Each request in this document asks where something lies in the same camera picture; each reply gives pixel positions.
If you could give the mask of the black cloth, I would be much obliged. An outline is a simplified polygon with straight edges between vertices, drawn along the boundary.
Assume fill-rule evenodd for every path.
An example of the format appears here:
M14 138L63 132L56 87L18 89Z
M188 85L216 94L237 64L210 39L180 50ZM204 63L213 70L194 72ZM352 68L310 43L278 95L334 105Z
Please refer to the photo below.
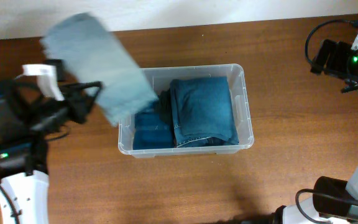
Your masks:
M172 103L170 90L162 91L158 96L158 102L154 106L155 112L161 121L167 125L172 125Z

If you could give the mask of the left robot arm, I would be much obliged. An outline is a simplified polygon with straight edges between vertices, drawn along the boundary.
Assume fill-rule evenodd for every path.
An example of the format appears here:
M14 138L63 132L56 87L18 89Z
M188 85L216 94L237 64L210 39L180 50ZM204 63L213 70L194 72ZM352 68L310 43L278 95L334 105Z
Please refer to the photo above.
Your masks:
M0 81L0 208L3 223L48 223L47 136L68 121L86 122L103 85L71 83L58 90L62 100L44 93L29 103L21 88L33 83Z

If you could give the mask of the dark blue jeans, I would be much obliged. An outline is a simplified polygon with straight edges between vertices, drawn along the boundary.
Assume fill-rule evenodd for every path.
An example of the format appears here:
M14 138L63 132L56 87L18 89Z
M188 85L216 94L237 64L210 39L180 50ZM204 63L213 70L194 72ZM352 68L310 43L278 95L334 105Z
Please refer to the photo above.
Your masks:
M176 147L239 144L226 77L175 79L170 96Z

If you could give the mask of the light grey jeans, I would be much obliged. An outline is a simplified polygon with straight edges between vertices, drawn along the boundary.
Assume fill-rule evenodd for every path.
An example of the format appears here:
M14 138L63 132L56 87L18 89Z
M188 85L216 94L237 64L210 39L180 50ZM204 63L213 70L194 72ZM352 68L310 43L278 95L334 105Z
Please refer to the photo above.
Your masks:
M96 103L112 126L157 100L138 64L91 14L75 14L61 21L40 43L46 56L61 59L77 81L103 84Z

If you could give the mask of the clear plastic storage bin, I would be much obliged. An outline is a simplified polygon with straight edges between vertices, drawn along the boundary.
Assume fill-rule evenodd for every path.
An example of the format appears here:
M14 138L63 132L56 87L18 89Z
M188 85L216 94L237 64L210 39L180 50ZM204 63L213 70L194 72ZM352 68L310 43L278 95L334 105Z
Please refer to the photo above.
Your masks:
M126 117L119 122L118 149L122 154L135 158L156 156L177 156L183 154L234 154L248 149L254 144L254 134L247 97L244 69L235 63L220 65L200 65L189 67L142 68L145 77L156 94L169 89L174 79L189 80L204 77L226 77L230 89L232 109L239 144L233 146L185 147L166 149L134 150L135 118Z

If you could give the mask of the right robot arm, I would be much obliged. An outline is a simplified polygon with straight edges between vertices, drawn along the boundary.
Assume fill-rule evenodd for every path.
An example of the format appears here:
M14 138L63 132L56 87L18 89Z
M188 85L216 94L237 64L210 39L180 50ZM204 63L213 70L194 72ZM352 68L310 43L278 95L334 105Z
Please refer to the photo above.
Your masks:
M343 93L358 90L358 40L352 45L324 40L309 61L311 72L344 80ZM358 166L349 180L320 177L312 189L301 189L295 204L282 205L250 223L358 223Z

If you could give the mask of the blue cloth bundle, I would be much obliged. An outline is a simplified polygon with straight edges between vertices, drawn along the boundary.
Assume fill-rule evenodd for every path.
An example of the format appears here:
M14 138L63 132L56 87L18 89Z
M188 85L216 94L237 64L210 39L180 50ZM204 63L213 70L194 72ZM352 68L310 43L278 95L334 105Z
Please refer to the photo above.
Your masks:
M134 116L135 134L133 150L173 148L172 126L160 119L154 105L149 105Z

